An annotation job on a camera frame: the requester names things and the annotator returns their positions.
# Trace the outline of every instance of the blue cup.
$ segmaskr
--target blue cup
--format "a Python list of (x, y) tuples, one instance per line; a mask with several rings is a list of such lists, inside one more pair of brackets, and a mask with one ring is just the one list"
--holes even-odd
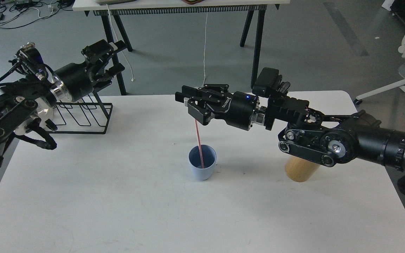
[(211, 146), (201, 145), (202, 160), (204, 161), (204, 169), (201, 168), (201, 157), (199, 157), (199, 147), (196, 146), (190, 150), (188, 154), (188, 163), (193, 175), (198, 180), (206, 180), (210, 178), (215, 168), (215, 161), (217, 160), (217, 154)]

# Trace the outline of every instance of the chair wheel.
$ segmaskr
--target chair wheel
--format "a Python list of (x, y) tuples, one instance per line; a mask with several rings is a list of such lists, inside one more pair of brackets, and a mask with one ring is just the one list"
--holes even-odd
[(353, 103), (355, 105), (359, 105), (359, 104), (362, 104), (362, 100), (361, 99), (354, 99)]

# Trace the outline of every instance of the wooden cylinder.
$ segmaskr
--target wooden cylinder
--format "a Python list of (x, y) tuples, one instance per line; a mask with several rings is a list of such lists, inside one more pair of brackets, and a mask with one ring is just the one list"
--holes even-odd
[(293, 181), (305, 182), (320, 165), (302, 158), (292, 156), (285, 165), (286, 175)]

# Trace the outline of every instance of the plastic cup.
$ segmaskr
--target plastic cup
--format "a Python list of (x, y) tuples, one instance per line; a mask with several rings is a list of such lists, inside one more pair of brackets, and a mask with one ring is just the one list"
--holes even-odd
[(198, 146), (192, 148), (188, 154), (188, 163), (193, 175), (198, 180), (206, 180), (210, 178), (215, 168), (215, 161), (217, 160), (217, 154), (211, 146), (201, 145), (202, 160), (204, 161), (204, 169), (201, 168), (201, 157), (199, 157)]

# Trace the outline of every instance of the table leg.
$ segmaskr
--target table leg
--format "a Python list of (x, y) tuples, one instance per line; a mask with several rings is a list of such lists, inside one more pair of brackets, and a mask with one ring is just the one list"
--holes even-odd
[[(109, 17), (108, 16), (101, 16), (101, 20), (103, 21), (103, 26), (104, 26), (104, 32), (106, 33), (106, 38), (107, 42), (113, 42), (114, 37), (112, 36), (111, 28), (110, 28), (110, 23), (109, 23)], [(118, 56), (115, 54), (112, 57), (112, 62), (114, 63), (114, 66), (119, 63), (118, 61)], [(122, 96), (127, 95), (126, 93), (126, 87), (124, 86), (124, 80), (123, 76), (121, 73), (117, 74), (117, 81), (118, 81), (118, 86), (120, 88), (120, 93)]]
[(257, 80), (257, 70), (259, 69), (260, 48), (262, 45), (263, 21), (265, 20), (265, 10), (259, 10), (256, 30), (256, 45), (254, 46), (254, 59), (252, 63), (251, 89)]
[(244, 47), (246, 42), (246, 37), (248, 36), (249, 26), (251, 25), (252, 15), (254, 10), (249, 10), (248, 15), (246, 16), (245, 27), (243, 28), (242, 38), (240, 40), (240, 46)]
[(127, 37), (126, 30), (124, 30), (124, 26), (123, 26), (123, 23), (121, 22), (120, 17), (118, 15), (115, 15), (114, 19), (115, 19), (115, 22), (117, 23), (118, 29), (121, 33), (121, 37), (123, 38), (124, 43), (126, 44), (127, 50), (129, 52), (132, 52), (132, 50), (133, 50), (132, 45), (130, 44), (129, 38)]

